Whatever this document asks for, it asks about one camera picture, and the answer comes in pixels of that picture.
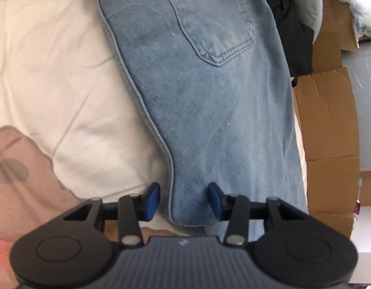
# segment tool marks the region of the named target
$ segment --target circular knob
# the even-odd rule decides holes
[[[66,236],[51,237],[36,248],[40,259],[47,262],[64,262],[75,258],[81,251],[80,241]]]
[[[348,281],[358,259],[353,244],[335,231],[270,230],[254,245],[265,273],[299,288],[326,288]]]
[[[138,245],[140,242],[140,237],[136,235],[126,235],[121,238],[121,243],[123,243],[124,245],[134,246]]]
[[[230,245],[243,245],[246,242],[246,239],[241,235],[230,235],[227,237],[226,242]]]

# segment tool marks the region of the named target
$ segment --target jeans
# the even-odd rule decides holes
[[[307,211],[289,70],[266,0],[99,0],[120,71],[170,173],[167,216],[222,235],[207,199]],[[263,234],[250,225],[251,240]]]

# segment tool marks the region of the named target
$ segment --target jeans back pocket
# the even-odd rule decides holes
[[[204,61],[221,66],[254,44],[244,0],[169,0],[183,34]]]

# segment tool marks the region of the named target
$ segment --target bed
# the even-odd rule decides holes
[[[296,116],[295,129],[306,190]],[[114,202],[153,181],[165,189],[168,177],[96,0],[0,0],[0,288],[17,284],[8,253],[22,235],[83,199]],[[143,226],[145,236],[181,234],[160,213]]]

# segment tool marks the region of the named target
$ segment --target pocket stitching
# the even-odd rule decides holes
[[[180,17],[177,9],[179,9],[183,12],[186,11],[186,10],[183,9],[182,7],[176,8],[174,1],[175,0],[169,0],[169,2],[171,4],[171,7],[172,7],[172,9],[175,13],[175,16],[176,16],[177,22],[179,24],[179,27],[180,27],[181,31],[183,32],[184,36],[187,38],[188,42],[192,45],[192,47],[193,47],[194,51],[196,52],[197,56],[199,56],[204,61],[206,61],[206,62],[208,62],[212,65],[215,65],[215,66],[221,66],[225,62],[227,62],[229,59],[231,59],[232,55],[234,55],[234,54],[238,55],[238,54],[242,53],[244,50],[246,50],[247,48],[254,45],[255,40],[254,40],[254,37],[252,36],[253,28],[251,26],[250,15],[248,13],[248,10],[247,10],[247,7],[244,3],[244,0],[239,0],[239,4],[240,4],[239,12],[240,12],[244,22],[248,26],[248,32],[246,33],[248,38],[245,41],[243,41],[242,43],[240,43],[238,45],[235,45],[231,49],[228,49],[227,51],[225,51],[223,53],[220,53],[219,55],[214,55],[211,52],[207,51],[202,43],[194,42],[194,40],[197,40],[197,38],[195,38],[194,34],[191,32],[189,24],[184,22],[185,19]],[[201,52],[198,49],[196,44],[199,45],[199,48],[202,49],[203,52]],[[206,55],[209,55],[209,56],[213,57],[216,60],[216,62],[211,61],[208,58],[206,58],[205,57]]]

